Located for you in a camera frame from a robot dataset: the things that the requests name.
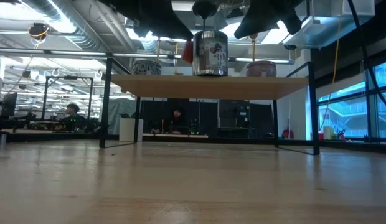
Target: label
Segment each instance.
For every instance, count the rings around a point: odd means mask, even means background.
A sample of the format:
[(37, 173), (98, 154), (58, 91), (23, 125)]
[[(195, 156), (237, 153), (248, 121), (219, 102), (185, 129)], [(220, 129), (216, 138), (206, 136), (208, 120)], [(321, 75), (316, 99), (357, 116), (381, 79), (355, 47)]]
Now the label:
[(227, 72), (227, 45), (217, 37), (204, 38), (200, 42), (200, 70), (214, 69)]

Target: silver can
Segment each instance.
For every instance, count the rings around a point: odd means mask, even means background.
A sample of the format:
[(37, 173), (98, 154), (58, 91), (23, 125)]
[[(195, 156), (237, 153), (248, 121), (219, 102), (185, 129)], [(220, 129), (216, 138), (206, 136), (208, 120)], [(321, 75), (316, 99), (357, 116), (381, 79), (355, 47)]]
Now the silver can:
[(194, 35), (193, 75), (228, 75), (228, 37), (221, 31)]

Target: floor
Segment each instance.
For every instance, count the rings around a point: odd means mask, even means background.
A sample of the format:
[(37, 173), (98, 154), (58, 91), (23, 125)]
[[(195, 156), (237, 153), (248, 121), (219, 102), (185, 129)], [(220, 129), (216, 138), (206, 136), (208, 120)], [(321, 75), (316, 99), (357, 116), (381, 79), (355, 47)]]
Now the floor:
[(386, 223), (386, 155), (271, 146), (8, 144), (0, 223)]

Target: ceramic pot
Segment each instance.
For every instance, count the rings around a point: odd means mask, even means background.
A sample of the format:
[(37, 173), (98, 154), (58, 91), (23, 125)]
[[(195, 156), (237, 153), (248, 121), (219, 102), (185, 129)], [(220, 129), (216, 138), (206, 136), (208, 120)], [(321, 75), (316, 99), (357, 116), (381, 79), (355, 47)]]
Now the ceramic pot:
[(269, 61), (252, 62), (247, 65), (248, 77), (276, 77), (276, 64)]
[(133, 64), (134, 75), (161, 75), (161, 65), (151, 60), (137, 60)]

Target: glass window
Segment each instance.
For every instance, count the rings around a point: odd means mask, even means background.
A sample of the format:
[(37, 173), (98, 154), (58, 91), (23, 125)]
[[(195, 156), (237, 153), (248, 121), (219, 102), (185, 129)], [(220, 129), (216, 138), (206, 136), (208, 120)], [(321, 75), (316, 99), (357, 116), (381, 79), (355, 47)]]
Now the glass window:
[(379, 115), (379, 136), (386, 138), (386, 105), (377, 97), (377, 111)]
[(379, 87), (386, 86), (386, 62), (374, 67), (374, 70)]
[[(331, 93), (330, 99), (351, 95), (353, 93), (360, 93), (360, 92), (365, 91), (365, 90), (366, 90), (365, 82), (360, 82), (360, 83), (352, 85), (348, 88)], [(322, 102), (322, 101), (327, 101), (328, 99), (329, 99), (329, 95), (326, 95), (326, 96), (320, 97), (318, 99), (318, 101)]]
[[(322, 124), (327, 105), (319, 107), (319, 123)], [(331, 126), (334, 132), (345, 130), (345, 137), (363, 137), (367, 134), (366, 98), (331, 103), (323, 127)]]

